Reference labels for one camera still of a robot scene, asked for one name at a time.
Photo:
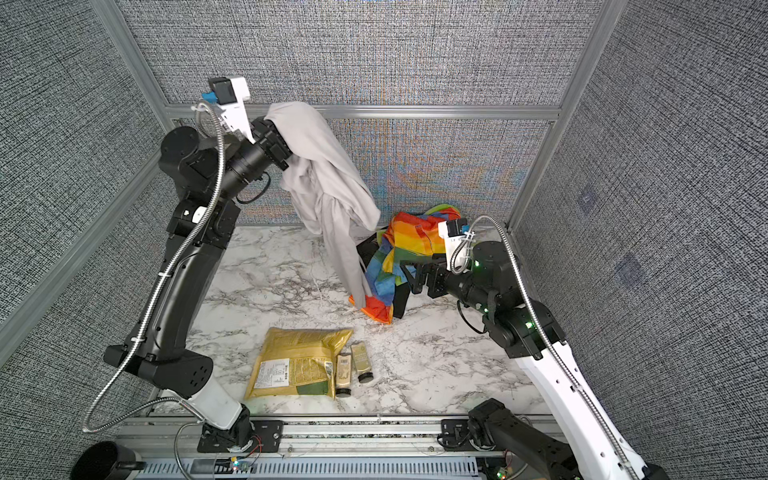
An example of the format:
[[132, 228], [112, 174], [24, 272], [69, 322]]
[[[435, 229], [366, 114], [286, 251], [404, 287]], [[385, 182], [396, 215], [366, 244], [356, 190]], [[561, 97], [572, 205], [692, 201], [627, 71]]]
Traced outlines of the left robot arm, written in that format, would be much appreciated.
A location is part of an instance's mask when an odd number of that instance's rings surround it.
[[249, 409], [214, 379], [212, 359], [187, 347], [240, 213], [237, 195], [270, 166], [287, 169], [292, 154], [272, 121], [257, 118], [250, 127], [250, 139], [223, 151], [191, 126], [164, 137], [159, 167], [174, 181], [179, 202], [167, 227], [158, 299], [149, 317], [104, 353], [107, 364], [124, 364], [127, 373], [173, 392], [203, 417], [201, 453], [247, 450], [256, 438]]

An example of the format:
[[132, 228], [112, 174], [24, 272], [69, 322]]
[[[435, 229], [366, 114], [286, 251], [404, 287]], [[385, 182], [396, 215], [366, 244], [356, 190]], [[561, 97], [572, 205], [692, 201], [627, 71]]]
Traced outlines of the grey cloth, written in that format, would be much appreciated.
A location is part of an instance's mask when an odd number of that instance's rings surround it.
[[274, 103], [274, 123], [292, 155], [280, 187], [305, 227], [323, 237], [326, 251], [354, 305], [366, 307], [370, 287], [356, 234], [373, 233], [381, 217], [373, 195], [326, 119], [304, 102]]

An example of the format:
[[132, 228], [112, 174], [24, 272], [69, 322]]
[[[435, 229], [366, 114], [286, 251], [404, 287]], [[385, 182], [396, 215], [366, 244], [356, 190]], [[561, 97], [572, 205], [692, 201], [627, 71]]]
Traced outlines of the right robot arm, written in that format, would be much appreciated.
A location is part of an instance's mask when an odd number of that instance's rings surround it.
[[484, 334], [526, 373], [564, 435], [557, 440], [524, 423], [500, 401], [486, 400], [469, 413], [466, 440], [474, 448], [510, 452], [544, 479], [667, 478], [610, 420], [563, 329], [544, 304], [526, 293], [510, 248], [500, 241], [477, 244], [461, 273], [451, 272], [438, 257], [406, 262], [403, 272], [413, 293], [450, 295], [459, 307], [481, 313]]

